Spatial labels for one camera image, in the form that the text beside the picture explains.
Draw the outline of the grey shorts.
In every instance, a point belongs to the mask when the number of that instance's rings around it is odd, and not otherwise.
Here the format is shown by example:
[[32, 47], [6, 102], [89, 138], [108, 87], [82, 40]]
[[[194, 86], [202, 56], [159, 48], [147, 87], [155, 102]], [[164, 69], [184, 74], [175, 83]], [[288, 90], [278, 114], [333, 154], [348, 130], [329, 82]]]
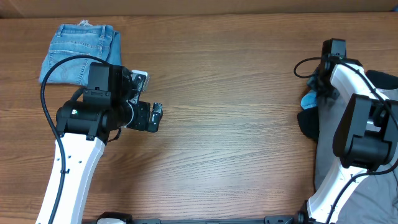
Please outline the grey shorts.
[[[315, 188], [318, 189], [335, 159], [333, 136], [345, 111], [339, 97], [318, 97], [319, 137], [315, 161]], [[397, 169], [365, 178], [351, 194], [338, 216], [338, 223], [397, 224]]]

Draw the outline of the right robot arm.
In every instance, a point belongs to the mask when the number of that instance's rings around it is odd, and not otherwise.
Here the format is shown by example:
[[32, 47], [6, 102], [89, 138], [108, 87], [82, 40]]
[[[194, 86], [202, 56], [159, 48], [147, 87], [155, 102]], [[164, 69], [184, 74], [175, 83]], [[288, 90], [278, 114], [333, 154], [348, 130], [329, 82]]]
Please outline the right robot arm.
[[296, 223], [336, 223], [359, 184], [388, 164], [397, 147], [397, 101], [371, 83], [362, 64], [348, 58], [343, 39], [326, 40], [310, 86], [318, 99], [342, 98], [345, 112], [333, 136], [334, 161]]

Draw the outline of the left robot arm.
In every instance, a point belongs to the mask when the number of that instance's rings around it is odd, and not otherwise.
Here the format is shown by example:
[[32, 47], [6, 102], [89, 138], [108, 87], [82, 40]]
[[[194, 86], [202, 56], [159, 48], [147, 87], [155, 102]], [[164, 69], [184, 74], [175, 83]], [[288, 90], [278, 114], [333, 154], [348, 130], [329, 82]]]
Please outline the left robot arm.
[[81, 223], [91, 180], [111, 131], [158, 131], [162, 105], [139, 99], [148, 81], [147, 72], [90, 65], [87, 87], [57, 111], [59, 139], [37, 223]]

